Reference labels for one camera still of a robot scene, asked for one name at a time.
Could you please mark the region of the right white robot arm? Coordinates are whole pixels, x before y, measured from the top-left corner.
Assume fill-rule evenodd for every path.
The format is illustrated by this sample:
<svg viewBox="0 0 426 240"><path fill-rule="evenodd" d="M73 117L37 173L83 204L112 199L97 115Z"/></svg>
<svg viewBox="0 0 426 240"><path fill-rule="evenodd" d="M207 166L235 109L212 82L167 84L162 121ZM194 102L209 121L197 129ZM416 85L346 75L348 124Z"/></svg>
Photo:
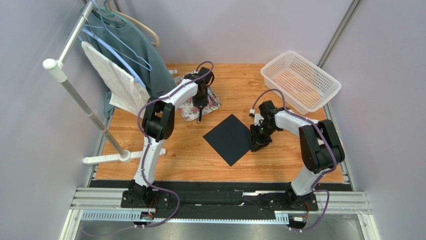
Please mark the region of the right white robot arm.
<svg viewBox="0 0 426 240"><path fill-rule="evenodd" d="M272 134L286 130L299 138L303 167L285 192L285 203L290 209L299 209L307 202L321 178L333 172L345 160L341 140L334 123L312 120L286 107L277 108L272 101L259 105L259 113L252 108L249 116L252 152L272 142Z"/></svg>

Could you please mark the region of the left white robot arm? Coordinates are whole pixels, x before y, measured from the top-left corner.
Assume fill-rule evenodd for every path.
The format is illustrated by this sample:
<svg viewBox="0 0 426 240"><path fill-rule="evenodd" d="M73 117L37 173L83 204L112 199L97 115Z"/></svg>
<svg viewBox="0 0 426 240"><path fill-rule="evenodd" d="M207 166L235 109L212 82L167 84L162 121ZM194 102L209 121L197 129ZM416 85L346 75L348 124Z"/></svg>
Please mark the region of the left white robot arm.
<svg viewBox="0 0 426 240"><path fill-rule="evenodd" d="M150 98L137 119L144 135L144 146L139 167L128 189L122 193L121 207L147 208L154 202L155 172L166 140L175 128L175 112L184 102L193 99L199 109L209 103L208 86L214 79L212 69L198 67L195 73L187 74L170 92Z"/></svg>

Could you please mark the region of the black paper napkin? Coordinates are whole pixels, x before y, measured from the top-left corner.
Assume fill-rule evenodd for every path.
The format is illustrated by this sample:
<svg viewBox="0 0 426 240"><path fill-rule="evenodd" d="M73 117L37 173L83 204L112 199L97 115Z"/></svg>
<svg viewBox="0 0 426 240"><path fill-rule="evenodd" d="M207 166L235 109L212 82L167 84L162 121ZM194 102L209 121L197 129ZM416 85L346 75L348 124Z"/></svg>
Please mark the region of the black paper napkin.
<svg viewBox="0 0 426 240"><path fill-rule="evenodd" d="M251 131L231 114L203 136L204 140L233 166L251 149Z"/></svg>

